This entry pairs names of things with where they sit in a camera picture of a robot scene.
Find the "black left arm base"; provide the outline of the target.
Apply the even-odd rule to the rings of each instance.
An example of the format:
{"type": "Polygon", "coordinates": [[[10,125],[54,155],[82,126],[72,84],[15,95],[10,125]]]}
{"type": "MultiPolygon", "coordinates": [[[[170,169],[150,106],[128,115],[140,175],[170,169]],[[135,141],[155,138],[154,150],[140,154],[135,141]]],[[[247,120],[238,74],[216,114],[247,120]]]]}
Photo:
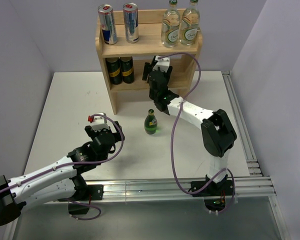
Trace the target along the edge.
{"type": "Polygon", "coordinates": [[[92,205],[92,201],[101,201],[103,198],[104,186],[102,184],[88,185],[83,190],[78,190],[68,198],[68,213],[72,218],[89,221],[98,218],[101,215],[101,209],[92,205]],[[98,214],[94,217],[82,218],[81,215],[86,215],[90,209],[98,210],[98,214]]]}

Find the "blue silver can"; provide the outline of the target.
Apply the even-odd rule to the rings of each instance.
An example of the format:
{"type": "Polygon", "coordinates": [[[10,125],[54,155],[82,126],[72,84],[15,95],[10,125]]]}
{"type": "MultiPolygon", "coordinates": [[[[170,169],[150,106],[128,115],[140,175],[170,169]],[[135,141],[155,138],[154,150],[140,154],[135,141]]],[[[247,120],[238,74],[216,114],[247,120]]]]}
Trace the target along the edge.
{"type": "Polygon", "coordinates": [[[115,24],[114,11],[111,5],[102,4],[98,7],[101,31],[104,42],[108,45],[117,43],[117,31],[115,24]]]}
{"type": "Polygon", "coordinates": [[[125,37],[128,43],[136,43],[139,40],[138,7],[129,2],[123,5],[123,19],[125,26],[125,37]]]}

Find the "clear glass bottle green cap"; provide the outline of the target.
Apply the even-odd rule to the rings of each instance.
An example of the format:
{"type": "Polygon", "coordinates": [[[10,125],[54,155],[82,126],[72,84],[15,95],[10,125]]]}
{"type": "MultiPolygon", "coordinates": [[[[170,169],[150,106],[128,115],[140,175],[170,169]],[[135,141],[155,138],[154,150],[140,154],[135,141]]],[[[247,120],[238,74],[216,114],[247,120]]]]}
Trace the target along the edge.
{"type": "Polygon", "coordinates": [[[177,0],[170,0],[169,7],[163,14],[161,24],[161,42],[166,48],[175,46],[179,38],[181,16],[177,10],[177,5],[177,0]]]}

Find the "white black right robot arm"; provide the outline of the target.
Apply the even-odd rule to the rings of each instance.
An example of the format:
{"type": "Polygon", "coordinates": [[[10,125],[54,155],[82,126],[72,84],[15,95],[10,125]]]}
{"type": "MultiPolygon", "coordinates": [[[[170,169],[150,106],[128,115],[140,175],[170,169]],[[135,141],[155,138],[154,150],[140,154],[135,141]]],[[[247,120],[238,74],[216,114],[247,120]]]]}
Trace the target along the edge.
{"type": "Polygon", "coordinates": [[[212,195],[219,194],[227,179],[228,153],[237,140],[236,131],[227,113],[218,109],[208,110],[194,105],[168,88],[173,67],[165,67],[154,60],[144,64],[142,79],[149,84],[149,98],[156,108],[169,116],[180,117],[201,130],[203,145],[210,154],[210,167],[206,178],[207,191],[212,195]]]}

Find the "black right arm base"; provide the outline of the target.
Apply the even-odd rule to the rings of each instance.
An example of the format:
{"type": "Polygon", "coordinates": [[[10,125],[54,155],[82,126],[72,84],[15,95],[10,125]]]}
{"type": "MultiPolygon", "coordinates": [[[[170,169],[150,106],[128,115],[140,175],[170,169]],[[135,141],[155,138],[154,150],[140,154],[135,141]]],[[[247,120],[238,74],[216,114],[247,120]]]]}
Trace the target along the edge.
{"type": "Polygon", "coordinates": [[[227,205],[226,197],[229,196],[235,196],[232,180],[222,180],[218,183],[212,182],[201,192],[192,195],[194,198],[215,197],[204,200],[205,206],[211,211],[223,210],[227,205]]]}

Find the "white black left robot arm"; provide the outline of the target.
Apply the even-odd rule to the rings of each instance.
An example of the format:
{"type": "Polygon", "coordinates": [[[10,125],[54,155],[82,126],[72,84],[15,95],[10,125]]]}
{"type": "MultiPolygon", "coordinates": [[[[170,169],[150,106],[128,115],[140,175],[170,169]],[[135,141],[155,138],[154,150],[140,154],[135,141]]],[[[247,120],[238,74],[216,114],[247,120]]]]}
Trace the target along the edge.
{"type": "Polygon", "coordinates": [[[82,177],[101,163],[116,156],[116,143],[123,143],[125,136],[118,121],[115,131],[106,124],[92,124],[84,128],[90,141],[75,148],[56,162],[19,177],[0,176],[0,226],[17,219],[23,211],[51,201],[88,201],[101,198],[82,177]]]}

